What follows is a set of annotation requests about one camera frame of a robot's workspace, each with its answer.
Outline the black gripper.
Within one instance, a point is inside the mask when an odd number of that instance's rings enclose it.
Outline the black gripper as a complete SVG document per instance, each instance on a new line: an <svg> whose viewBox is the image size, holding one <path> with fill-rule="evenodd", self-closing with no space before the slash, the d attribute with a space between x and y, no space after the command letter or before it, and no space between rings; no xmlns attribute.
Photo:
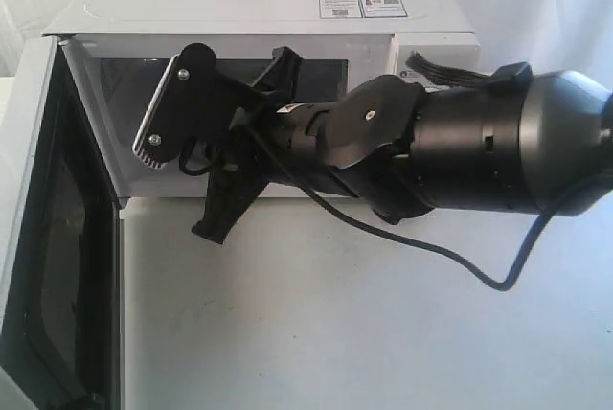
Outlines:
<svg viewBox="0 0 613 410"><path fill-rule="evenodd" d="M295 98L303 58L283 46L251 83L215 72L207 94L205 154L210 172L204 215L192 233L223 243L231 229L260 196L269 180L259 171L227 171L251 159L253 135L261 122Z"/></svg>

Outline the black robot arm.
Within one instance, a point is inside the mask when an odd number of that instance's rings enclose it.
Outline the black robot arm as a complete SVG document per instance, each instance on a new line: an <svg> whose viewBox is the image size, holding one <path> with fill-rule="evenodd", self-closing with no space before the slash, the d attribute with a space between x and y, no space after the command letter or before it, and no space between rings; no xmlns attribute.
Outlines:
<svg viewBox="0 0 613 410"><path fill-rule="evenodd" d="M193 232L215 243L271 184L356 198L397 224L436 209L538 214L612 167L612 93L527 63L491 75L446 67L429 91L383 75L335 102L244 118L210 173Z"/></svg>

